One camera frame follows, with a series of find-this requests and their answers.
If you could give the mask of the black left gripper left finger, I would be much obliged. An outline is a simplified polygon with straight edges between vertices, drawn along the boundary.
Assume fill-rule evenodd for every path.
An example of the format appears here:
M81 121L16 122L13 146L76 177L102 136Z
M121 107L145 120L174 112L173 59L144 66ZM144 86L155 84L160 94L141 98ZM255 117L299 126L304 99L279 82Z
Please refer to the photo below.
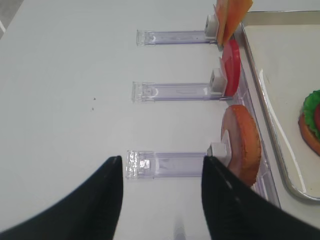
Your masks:
M123 160L108 158L64 199L8 230L2 240L112 240L124 194Z

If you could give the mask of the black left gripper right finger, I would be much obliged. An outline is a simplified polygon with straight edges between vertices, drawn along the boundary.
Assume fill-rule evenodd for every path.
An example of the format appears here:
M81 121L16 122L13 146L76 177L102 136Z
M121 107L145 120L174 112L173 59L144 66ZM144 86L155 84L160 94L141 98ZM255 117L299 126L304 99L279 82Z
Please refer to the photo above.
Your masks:
M201 201L213 240L318 240L320 230L251 190L216 157L205 156Z

